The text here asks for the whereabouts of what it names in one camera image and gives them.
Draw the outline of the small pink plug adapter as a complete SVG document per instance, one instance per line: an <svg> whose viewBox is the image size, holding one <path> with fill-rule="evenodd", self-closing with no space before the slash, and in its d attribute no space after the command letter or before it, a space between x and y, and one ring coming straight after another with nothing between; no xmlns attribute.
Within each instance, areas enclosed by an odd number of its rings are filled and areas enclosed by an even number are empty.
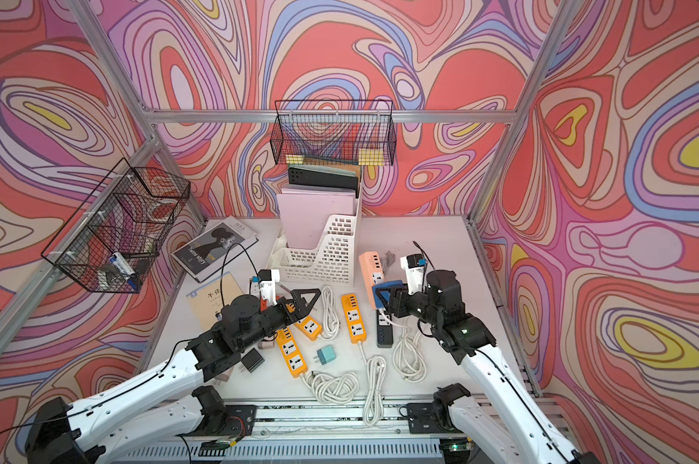
<svg viewBox="0 0 699 464"><path fill-rule="evenodd" d="M273 349L276 346L276 342L274 340L261 340L258 343L258 349L261 350L268 350L268 349Z"/></svg>

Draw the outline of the orange power strip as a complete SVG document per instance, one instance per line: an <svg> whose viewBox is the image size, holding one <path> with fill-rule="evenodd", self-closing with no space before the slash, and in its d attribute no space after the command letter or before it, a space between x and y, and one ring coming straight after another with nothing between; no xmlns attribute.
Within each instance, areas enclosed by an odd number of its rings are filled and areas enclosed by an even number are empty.
<svg viewBox="0 0 699 464"><path fill-rule="evenodd" d="M341 303L351 343L358 344L360 342L365 342L367 340L367 331L356 295L343 295L341 297Z"/></svg>
<svg viewBox="0 0 699 464"><path fill-rule="evenodd" d="M312 341L316 341L322 334L322 326L311 315L311 310L313 309L311 305L304 302L295 303L295 301L291 301L285 302L284 308L287 311L287 326L281 330L281 333L285 338L289 336L292 326L295 326L304 336Z"/></svg>
<svg viewBox="0 0 699 464"><path fill-rule="evenodd" d="M309 370L300 349L295 343L290 328L285 327L279 330L277 332L276 342L285 361L285 365L293 378L299 378Z"/></svg>

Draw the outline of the pink power strip back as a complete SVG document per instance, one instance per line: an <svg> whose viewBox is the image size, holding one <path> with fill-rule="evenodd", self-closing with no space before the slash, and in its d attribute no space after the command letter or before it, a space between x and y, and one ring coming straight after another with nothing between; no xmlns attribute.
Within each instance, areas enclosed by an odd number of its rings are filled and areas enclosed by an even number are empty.
<svg viewBox="0 0 699 464"><path fill-rule="evenodd" d="M366 251L358 256L362 277L372 309L377 309L374 287L385 282L380 257L376 251Z"/></svg>

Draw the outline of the teal plug adapter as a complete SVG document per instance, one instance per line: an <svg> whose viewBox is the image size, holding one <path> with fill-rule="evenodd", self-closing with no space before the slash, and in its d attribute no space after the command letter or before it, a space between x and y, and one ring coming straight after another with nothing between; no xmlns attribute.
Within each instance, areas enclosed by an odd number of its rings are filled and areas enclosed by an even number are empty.
<svg viewBox="0 0 699 464"><path fill-rule="evenodd" d="M331 345L324 346L316 351L316 358L321 365L328 365L337 358L334 348Z"/></svg>

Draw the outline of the black plug adapter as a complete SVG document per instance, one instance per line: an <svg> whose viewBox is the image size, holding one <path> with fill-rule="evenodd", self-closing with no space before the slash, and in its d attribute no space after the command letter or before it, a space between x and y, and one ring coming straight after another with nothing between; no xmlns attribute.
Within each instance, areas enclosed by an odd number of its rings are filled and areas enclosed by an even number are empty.
<svg viewBox="0 0 699 464"><path fill-rule="evenodd" d="M256 348L252 348L241 358L241 369L244 372L254 372L264 363L264 357Z"/></svg>

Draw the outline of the blue cube adapter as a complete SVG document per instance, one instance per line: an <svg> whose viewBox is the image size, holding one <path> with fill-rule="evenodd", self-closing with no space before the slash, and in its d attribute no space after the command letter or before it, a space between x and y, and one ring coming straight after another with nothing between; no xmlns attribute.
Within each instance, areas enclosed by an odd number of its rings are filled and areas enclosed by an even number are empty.
<svg viewBox="0 0 699 464"><path fill-rule="evenodd" d="M374 285L372 295L376 309L391 309L396 293L404 289L405 285L401 280L391 280Z"/></svg>

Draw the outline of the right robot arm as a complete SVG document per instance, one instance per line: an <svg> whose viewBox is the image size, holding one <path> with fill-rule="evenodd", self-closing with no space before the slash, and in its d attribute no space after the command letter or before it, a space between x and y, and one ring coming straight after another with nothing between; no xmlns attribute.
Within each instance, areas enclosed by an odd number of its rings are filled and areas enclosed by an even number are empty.
<svg viewBox="0 0 699 464"><path fill-rule="evenodd" d="M439 346L481 388L496 420L461 384L439 389L434 415L442 428L470 438L494 463L595 463L581 452L540 409L509 367L485 323L467 312L454 272L420 268L407 282L374 290L382 307L396 318L413 316L431 327Z"/></svg>

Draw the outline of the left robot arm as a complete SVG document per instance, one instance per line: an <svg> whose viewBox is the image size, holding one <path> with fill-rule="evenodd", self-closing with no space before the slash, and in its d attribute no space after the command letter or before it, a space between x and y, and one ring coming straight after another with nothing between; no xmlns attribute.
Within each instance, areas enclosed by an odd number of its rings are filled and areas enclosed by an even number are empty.
<svg viewBox="0 0 699 464"><path fill-rule="evenodd" d="M96 396L44 404L26 440L31 463L110 463L159 440L196 433L249 433L210 382L238 365L260 340L311 314L320 290L293 290L263 309L241 295L222 320L171 358Z"/></svg>

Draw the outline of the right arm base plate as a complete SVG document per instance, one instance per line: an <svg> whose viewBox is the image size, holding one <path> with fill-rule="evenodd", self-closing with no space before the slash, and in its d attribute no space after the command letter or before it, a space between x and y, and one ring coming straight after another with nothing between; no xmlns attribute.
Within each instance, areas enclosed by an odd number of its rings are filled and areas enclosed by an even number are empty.
<svg viewBox="0 0 699 464"><path fill-rule="evenodd" d="M460 383L438 388L431 402L411 402L399 408L411 434L457 434L471 431L481 404Z"/></svg>

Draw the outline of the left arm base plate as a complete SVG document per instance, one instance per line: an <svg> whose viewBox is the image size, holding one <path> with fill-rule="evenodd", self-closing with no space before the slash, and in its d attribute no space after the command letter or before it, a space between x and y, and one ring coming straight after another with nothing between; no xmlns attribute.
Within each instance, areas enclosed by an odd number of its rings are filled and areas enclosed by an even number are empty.
<svg viewBox="0 0 699 464"><path fill-rule="evenodd" d="M202 419L185 437L243 438L252 434L256 405L235 404L202 408Z"/></svg>

